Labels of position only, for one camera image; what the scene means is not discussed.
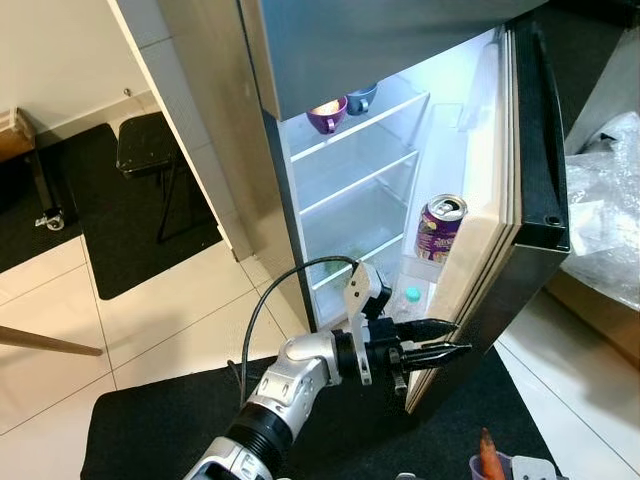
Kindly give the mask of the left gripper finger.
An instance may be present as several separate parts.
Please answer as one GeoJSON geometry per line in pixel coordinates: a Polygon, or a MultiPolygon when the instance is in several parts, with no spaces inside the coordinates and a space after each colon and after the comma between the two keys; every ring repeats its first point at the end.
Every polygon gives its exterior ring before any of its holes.
{"type": "Polygon", "coordinates": [[[415,372],[439,369],[451,364],[457,358],[466,356],[472,349],[471,344],[429,343],[403,351],[403,371],[415,372]]]}
{"type": "Polygon", "coordinates": [[[399,342],[429,342],[429,340],[448,337],[457,329],[456,324],[439,319],[420,319],[396,324],[399,342]]]}

